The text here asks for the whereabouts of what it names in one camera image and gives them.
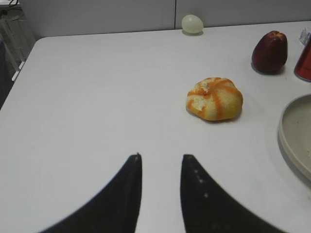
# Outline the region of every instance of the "red can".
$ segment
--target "red can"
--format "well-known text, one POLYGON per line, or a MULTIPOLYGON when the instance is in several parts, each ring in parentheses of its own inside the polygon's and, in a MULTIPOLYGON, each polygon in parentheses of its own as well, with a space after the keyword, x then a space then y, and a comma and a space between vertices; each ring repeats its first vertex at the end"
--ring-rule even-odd
POLYGON ((303 49, 294 72, 299 78, 311 82, 311 38, 303 49))

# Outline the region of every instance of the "egg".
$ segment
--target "egg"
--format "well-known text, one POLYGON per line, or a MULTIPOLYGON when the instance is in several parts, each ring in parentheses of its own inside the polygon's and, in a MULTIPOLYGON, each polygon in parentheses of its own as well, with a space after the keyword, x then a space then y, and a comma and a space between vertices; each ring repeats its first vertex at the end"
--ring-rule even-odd
POLYGON ((181 21, 183 30, 190 34, 200 33, 203 29, 203 22, 198 16, 187 15, 181 21))

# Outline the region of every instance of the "plate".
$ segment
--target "plate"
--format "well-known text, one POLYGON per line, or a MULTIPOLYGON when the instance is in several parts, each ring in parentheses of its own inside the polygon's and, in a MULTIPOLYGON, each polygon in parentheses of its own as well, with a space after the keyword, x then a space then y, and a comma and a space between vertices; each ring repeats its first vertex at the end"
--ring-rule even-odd
POLYGON ((311 181, 311 95, 298 97, 286 106, 278 135, 288 158, 311 181))

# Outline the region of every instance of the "apple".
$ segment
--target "apple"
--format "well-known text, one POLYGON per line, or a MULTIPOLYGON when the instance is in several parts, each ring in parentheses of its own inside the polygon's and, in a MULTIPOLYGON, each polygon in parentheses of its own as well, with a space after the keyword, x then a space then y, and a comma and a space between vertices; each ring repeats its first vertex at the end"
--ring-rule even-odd
POLYGON ((277 31, 267 33, 253 51, 253 67, 262 73, 277 73, 286 63, 287 47, 285 34, 277 31))

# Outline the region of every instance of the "white table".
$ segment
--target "white table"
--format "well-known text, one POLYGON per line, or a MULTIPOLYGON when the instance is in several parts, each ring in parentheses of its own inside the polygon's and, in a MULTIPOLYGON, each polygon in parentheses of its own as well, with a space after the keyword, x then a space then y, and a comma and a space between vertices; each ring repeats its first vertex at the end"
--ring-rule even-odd
POLYGON ((311 189, 285 163, 277 125, 285 105, 311 92, 293 75, 311 22, 50 37, 39 40, 0 111, 0 232, 34 233, 101 190, 126 158, 143 159, 137 233, 185 232, 182 155, 191 153, 236 200, 275 226, 311 229, 311 189), (280 75, 251 68, 261 37, 287 35, 280 75), (230 78, 244 97, 234 121, 185 110, 207 77, 230 78))

